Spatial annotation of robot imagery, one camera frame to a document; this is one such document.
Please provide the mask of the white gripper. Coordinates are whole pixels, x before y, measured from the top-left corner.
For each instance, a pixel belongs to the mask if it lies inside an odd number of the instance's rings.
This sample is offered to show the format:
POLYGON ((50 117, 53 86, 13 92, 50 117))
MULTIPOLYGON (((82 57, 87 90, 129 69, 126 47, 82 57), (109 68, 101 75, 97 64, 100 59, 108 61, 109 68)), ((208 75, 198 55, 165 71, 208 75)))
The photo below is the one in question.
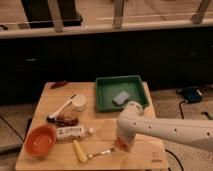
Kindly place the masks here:
POLYGON ((136 136, 136 134, 134 132, 125 130, 124 128, 121 128, 121 127, 116 128, 117 139, 120 139, 126 145, 125 149, 121 149, 123 151, 126 151, 126 152, 131 151, 132 146, 134 144, 135 136, 136 136))

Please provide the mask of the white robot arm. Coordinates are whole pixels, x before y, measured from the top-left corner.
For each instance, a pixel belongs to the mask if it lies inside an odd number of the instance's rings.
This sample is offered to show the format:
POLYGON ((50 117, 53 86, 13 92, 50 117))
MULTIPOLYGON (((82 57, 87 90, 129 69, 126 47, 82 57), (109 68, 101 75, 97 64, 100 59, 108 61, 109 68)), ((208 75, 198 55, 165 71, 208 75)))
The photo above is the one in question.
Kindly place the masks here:
POLYGON ((137 134, 148 135, 213 152, 213 121, 150 118, 130 101, 116 119, 116 144, 130 151, 137 134))

